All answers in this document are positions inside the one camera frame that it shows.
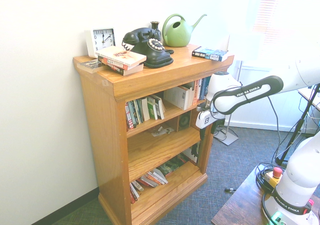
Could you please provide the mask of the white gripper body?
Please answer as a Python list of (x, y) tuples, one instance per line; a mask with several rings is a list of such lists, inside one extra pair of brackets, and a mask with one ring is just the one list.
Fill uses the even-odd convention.
[(214, 112), (212, 115), (209, 110), (201, 111), (196, 118), (195, 125), (199, 129), (204, 129), (207, 126), (211, 125), (213, 122), (217, 120), (223, 120), (224, 118), (225, 118), (225, 115), (219, 112)]

